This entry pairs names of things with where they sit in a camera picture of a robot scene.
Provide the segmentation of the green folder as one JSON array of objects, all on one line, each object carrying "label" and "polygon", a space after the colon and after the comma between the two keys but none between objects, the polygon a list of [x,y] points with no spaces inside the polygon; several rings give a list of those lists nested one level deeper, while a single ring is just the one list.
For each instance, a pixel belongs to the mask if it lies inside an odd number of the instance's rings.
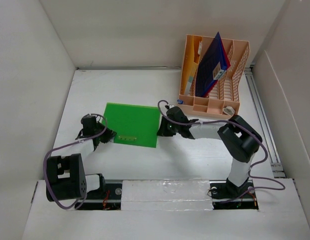
[{"label": "green folder", "polygon": [[116,132],[116,144],[155,148],[160,125],[157,107],[108,102],[103,116],[107,127]]}]

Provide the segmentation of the clear blue-capped spray bottle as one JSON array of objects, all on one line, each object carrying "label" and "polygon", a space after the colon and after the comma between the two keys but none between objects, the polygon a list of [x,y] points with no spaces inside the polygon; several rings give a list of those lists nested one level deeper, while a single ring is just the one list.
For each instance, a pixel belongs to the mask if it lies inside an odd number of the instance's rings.
[{"label": "clear blue-capped spray bottle", "polygon": [[178,100],[177,100],[177,103],[178,103],[179,105],[183,105],[185,102],[184,102],[183,100],[181,100],[181,99],[178,99]]}]

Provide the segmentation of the blue folder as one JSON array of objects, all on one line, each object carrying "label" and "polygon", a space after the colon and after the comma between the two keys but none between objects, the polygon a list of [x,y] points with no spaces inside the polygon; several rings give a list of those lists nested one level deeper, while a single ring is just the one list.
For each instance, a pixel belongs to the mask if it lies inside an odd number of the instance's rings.
[{"label": "blue folder", "polygon": [[205,98],[230,67],[230,61],[218,32],[201,62],[195,82],[195,96]]}]

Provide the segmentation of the orange folder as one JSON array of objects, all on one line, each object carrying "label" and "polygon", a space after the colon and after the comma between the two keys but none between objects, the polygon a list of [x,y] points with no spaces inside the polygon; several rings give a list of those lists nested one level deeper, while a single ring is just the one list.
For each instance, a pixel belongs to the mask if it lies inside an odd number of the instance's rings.
[{"label": "orange folder", "polygon": [[202,36],[187,35],[181,74],[180,93],[188,95],[199,65],[202,52]]}]

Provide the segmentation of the red folder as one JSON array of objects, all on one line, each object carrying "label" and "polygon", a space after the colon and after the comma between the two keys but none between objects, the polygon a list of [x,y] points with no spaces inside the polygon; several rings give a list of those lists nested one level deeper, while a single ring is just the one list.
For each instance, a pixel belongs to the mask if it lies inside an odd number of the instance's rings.
[{"label": "red folder", "polygon": [[208,53],[208,80],[206,86],[207,95],[231,66],[220,32],[217,32],[215,35],[214,40],[208,48]]}]

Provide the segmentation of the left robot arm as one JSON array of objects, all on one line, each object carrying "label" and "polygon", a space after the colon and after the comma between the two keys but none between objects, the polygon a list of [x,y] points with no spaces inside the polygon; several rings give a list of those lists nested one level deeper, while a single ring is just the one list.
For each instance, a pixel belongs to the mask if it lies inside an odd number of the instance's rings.
[{"label": "left robot arm", "polygon": [[84,160],[97,147],[110,142],[117,133],[107,127],[106,119],[96,113],[84,115],[74,142],[52,149],[43,161],[46,197],[61,205],[61,201],[100,200],[110,195],[101,173],[86,174]]}]

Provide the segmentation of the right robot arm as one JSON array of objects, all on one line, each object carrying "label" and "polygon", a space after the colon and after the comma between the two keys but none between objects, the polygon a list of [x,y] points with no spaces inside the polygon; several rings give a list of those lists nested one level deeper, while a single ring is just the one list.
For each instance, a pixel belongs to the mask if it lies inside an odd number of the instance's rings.
[{"label": "right robot arm", "polygon": [[166,113],[161,117],[158,136],[173,137],[179,134],[191,140],[219,140],[232,156],[230,173],[221,187],[220,195],[214,196],[215,199],[232,199],[248,189],[248,171],[263,142],[254,128],[236,114],[226,121],[200,122],[199,119],[188,119],[178,106],[167,104],[165,108]]}]

